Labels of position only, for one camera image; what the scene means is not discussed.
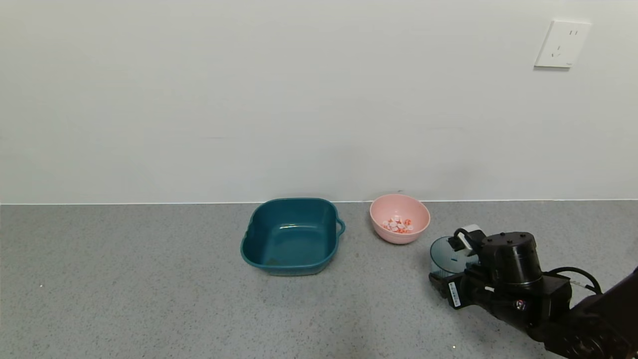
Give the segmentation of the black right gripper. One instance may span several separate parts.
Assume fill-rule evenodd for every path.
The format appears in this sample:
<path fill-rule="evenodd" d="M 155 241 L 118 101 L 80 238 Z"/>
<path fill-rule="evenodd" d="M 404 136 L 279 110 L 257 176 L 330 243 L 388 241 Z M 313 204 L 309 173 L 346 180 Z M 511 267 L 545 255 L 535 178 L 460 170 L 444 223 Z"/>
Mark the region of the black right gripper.
<path fill-rule="evenodd" d="M 459 310 L 476 305 L 485 311 L 492 307 L 492 273 L 485 268 L 467 268 L 462 273 L 446 277 L 442 271 L 429 273 L 429 282 L 441 298 Z"/>

